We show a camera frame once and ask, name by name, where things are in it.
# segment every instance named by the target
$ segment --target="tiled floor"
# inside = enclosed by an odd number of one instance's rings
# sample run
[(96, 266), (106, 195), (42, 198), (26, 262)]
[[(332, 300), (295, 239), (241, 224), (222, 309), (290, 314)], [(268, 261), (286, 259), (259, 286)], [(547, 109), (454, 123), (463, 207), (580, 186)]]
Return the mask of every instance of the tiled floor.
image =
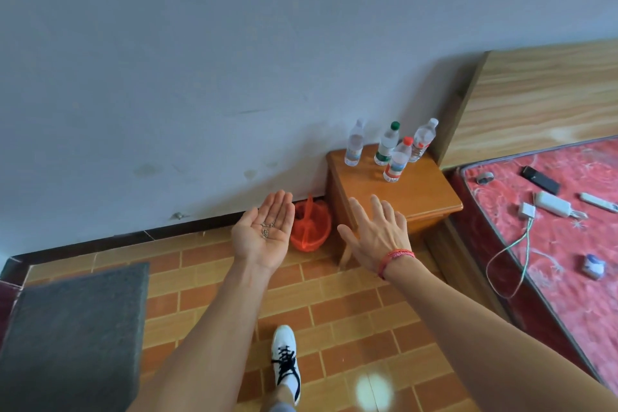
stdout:
[[(441, 276), (422, 242), (415, 252)], [(259, 314), (237, 411), (258, 411), (274, 388), (270, 343), (295, 330), (299, 411), (477, 411), (418, 316), (390, 285), (353, 263), (339, 272), (333, 240), (290, 248)], [(174, 351), (214, 298), (232, 262), (230, 232), (216, 229), (35, 266), (27, 284), (150, 261), (142, 382)]]

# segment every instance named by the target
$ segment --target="bed frame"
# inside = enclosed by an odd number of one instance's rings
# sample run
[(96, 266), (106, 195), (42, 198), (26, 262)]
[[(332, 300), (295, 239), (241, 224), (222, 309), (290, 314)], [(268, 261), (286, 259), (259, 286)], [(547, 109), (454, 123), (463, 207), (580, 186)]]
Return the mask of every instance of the bed frame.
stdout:
[[(441, 119), (429, 150), (445, 173), (618, 135), (618, 40), (488, 51)], [(450, 285), (509, 320), (450, 221), (423, 236)]]

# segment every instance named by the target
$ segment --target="open palm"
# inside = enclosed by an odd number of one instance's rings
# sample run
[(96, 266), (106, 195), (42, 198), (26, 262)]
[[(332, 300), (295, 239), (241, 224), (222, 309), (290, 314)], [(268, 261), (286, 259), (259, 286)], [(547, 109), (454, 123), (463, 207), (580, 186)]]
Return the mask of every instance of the open palm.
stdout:
[(245, 212), (232, 229), (235, 257), (274, 272), (287, 254), (294, 212), (290, 192), (268, 194), (259, 209)]

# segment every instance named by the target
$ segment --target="bed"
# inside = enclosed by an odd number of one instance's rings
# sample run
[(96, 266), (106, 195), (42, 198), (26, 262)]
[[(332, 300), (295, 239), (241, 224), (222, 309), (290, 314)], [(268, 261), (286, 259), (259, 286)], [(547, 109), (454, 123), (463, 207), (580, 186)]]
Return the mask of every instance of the bed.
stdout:
[[(432, 152), (464, 210), (426, 237), (444, 276), (618, 394), (618, 214), (577, 198), (618, 202), (618, 42), (490, 51), (445, 116)], [(520, 176), (526, 165), (589, 218), (537, 210), (525, 281), (504, 299), (485, 271), (523, 234), (519, 204), (540, 191)], [(477, 184), (485, 172), (495, 179)], [(581, 273), (589, 253), (606, 261), (598, 281)], [(492, 263), (497, 291), (513, 293), (524, 259), (521, 244)]]

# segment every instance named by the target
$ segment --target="plastic bottle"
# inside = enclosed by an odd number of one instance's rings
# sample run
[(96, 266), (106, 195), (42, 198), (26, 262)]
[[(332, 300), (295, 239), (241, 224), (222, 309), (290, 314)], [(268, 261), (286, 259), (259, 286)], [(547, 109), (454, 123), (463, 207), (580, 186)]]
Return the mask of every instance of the plastic bottle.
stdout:
[(356, 125), (352, 128), (348, 137), (348, 148), (345, 151), (344, 162), (348, 166), (356, 166), (360, 161), (360, 154), (363, 152), (365, 142), (365, 123), (362, 119), (356, 120)]
[(399, 176), (404, 172), (408, 159), (412, 153), (412, 137), (404, 137), (390, 155), (390, 161), (384, 170), (384, 179), (389, 183), (399, 181)]
[(431, 118), (427, 124), (417, 129), (414, 134), (410, 163), (417, 162), (418, 159), (423, 156), (423, 153), (427, 150), (431, 141), (436, 138), (436, 127), (437, 119)]
[(397, 146), (398, 141), (399, 123), (395, 121), (390, 124), (390, 129), (388, 129), (380, 139), (380, 145), (378, 146), (378, 151), (376, 152), (376, 156), (373, 158), (373, 161), (380, 166), (388, 164), (390, 154)]

